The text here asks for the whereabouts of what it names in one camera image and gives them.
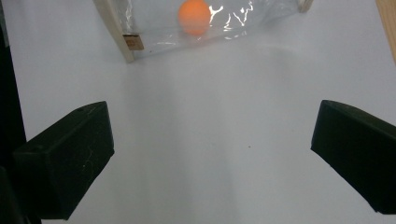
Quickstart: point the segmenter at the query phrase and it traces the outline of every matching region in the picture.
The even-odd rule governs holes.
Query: clear plastic bag
[[[134,51],[136,58],[215,37],[233,39],[246,35],[251,27],[299,11],[298,0],[205,0],[210,10],[208,29],[201,35],[189,35],[177,19],[184,2],[113,0],[123,34],[139,36],[143,43],[144,49]]]

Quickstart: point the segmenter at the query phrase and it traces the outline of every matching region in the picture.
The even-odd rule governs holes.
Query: white surface
[[[322,99],[396,124],[375,1],[318,0],[255,35],[132,64],[92,1],[3,4],[29,139],[109,105],[116,154],[68,223],[396,222],[309,149]]]

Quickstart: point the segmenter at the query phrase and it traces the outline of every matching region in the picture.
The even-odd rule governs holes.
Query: ping pong ball
[[[209,28],[209,5],[205,0],[185,1],[178,10],[178,23],[189,35],[203,35]]]

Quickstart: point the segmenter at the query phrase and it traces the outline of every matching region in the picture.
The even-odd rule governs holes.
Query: wooden stick
[[[376,0],[376,6],[381,15],[382,25],[387,33],[393,60],[396,63],[396,1]]]
[[[307,12],[309,8],[311,8],[313,2],[314,0],[299,0],[298,8],[300,9],[300,12]]]
[[[117,19],[117,14],[114,7],[111,5],[110,0],[93,0],[96,8],[104,21],[107,30],[113,36],[121,53],[123,54],[125,61],[131,63],[134,61],[134,54],[129,50],[125,39],[122,36],[122,28]]]

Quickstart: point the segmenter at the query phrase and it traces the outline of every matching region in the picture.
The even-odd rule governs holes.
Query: transparent plastic sheet
[[[205,0],[210,10],[209,27],[202,35],[189,35],[177,19],[184,0],[112,1],[123,34],[139,35],[143,42],[143,50],[134,50],[136,58],[214,38],[234,39],[247,35],[252,27],[299,12],[298,0]]]

